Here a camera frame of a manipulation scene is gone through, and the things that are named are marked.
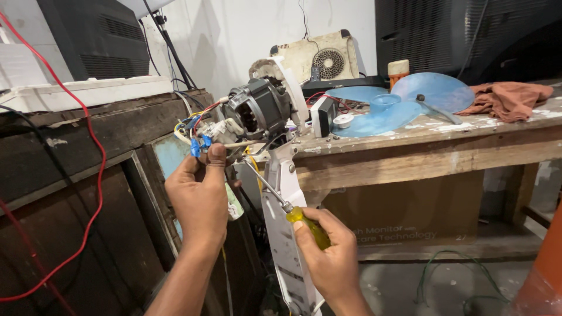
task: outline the wooden workbench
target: wooden workbench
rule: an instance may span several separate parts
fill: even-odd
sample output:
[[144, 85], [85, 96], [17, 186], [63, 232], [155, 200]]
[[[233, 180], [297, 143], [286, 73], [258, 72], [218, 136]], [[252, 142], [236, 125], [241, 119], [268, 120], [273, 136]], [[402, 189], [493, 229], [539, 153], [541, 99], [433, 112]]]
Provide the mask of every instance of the wooden workbench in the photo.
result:
[[[523, 228], [526, 215], [522, 209], [530, 202], [538, 162], [562, 158], [562, 97], [556, 98], [557, 94], [562, 95], [555, 91], [525, 123], [504, 124], [487, 115], [472, 115], [461, 117], [462, 125], [452, 125], [441, 117], [420, 115], [407, 126], [379, 136], [334, 139], [333, 135], [304, 135], [296, 140], [294, 157], [301, 189], [305, 194], [315, 191], [321, 200], [335, 188], [516, 165], [507, 183], [504, 222], [479, 227], [475, 244], [455, 249], [476, 258], [533, 256], [541, 240]], [[257, 157], [262, 163], [268, 159], [267, 154]], [[444, 248], [361, 247], [359, 257], [420, 260]], [[458, 257], [443, 254], [438, 258]]]

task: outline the human hand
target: human hand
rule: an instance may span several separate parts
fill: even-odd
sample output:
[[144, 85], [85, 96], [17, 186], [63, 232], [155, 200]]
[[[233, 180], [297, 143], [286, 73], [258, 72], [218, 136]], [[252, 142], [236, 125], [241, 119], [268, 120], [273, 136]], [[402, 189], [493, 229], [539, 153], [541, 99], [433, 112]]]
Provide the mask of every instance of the human hand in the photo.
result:
[[320, 223], [332, 243], [322, 251], [307, 225], [300, 220], [293, 224], [296, 242], [320, 294], [337, 315], [373, 315], [359, 288], [355, 234], [328, 210], [302, 210]]
[[[200, 161], [206, 168], [202, 169]], [[226, 148], [213, 144], [199, 160], [189, 155], [170, 174], [166, 192], [182, 226], [183, 241], [218, 251], [226, 238], [228, 197], [224, 186]]]

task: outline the orange object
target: orange object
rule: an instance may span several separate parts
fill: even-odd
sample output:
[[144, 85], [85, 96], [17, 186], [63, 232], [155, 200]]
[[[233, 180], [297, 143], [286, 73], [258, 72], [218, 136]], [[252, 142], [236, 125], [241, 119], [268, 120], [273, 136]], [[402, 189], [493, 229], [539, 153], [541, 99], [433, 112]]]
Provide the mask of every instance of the orange object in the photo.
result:
[[562, 315], [562, 204], [542, 242], [537, 259], [517, 297], [510, 315]]
[[410, 61], [407, 59], [388, 63], [388, 77], [390, 78], [390, 89], [394, 84], [410, 74]]

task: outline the yellow wire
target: yellow wire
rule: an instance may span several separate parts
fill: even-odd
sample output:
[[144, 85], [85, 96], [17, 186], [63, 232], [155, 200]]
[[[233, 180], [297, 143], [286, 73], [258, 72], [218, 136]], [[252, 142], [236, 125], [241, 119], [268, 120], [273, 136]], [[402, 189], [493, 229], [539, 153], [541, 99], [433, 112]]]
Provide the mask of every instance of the yellow wire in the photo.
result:
[[[246, 150], [244, 150], [244, 152], [246, 154], [249, 154], [250, 153], [250, 147], [249, 146], [246, 147]], [[256, 160], [252, 156], [250, 156], [250, 160], [252, 160], [253, 168], [256, 169], [257, 172], [260, 172], [260, 169], [257, 167]], [[256, 180], [257, 180], [257, 186], [260, 187], [260, 195], [261, 195], [261, 181], [257, 177], [256, 177]]]

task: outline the black device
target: black device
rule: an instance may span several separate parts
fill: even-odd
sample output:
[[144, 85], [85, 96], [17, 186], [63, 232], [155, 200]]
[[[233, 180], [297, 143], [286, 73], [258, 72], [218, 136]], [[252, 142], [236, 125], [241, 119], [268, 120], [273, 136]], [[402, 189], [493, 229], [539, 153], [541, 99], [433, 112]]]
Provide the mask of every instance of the black device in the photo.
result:
[[312, 96], [314, 93], [327, 91], [333, 88], [353, 87], [358, 85], [366, 85], [371, 87], [388, 88], [389, 83], [384, 81], [382, 76], [367, 76], [364, 78], [340, 79], [340, 80], [324, 80], [310, 81], [302, 86], [302, 94], [305, 98]]
[[148, 75], [146, 41], [133, 10], [117, 0], [37, 0], [72, 77]]
[[403, 59], [411, 73], [458, 76], [464, 65], [459, 79], [467, 84], [562, 71], [560, 0], [375, 0], [375, 11], [378, 73], [385, 77], [388, 63]]

